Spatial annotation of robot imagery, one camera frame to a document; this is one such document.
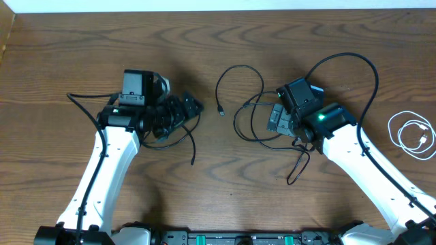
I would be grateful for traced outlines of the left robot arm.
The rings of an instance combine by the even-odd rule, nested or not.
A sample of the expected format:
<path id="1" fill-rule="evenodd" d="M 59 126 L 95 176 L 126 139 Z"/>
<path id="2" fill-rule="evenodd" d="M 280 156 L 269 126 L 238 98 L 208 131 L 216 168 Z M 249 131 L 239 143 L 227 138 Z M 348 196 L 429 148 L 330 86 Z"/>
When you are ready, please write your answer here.
<path id="1" fill-rule="evenodd" d="M 112 217 L 127 170 L 148 134 L 164 140 L 192 118 L 202 103 L 189 93 L 170 94 L 170 82 L 153 71 L 126 69 L 123 88 L 108 95 L 96 117 L 89 163 L 53 227 L 41 226 L 34 244 L 161 244 L 162 233 L 138 222 L 112 231 Z"/>

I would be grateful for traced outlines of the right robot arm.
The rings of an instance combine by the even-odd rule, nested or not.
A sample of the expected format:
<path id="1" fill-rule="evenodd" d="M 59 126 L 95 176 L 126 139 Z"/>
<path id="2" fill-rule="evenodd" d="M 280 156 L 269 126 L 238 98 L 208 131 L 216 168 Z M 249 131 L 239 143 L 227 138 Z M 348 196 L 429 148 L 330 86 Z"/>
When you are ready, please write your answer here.
<path id="1" fill-rule="evenodd" d="M 324 105 L 324 91 L 299 78 L 277 89 L 268 130 L 302 143 L 336 163 L 379 210 L 389 228 L 356 222 L 342 244 L 434 244 L 435 198 L 408 180 L 370 141 L 338 103 Z"/>

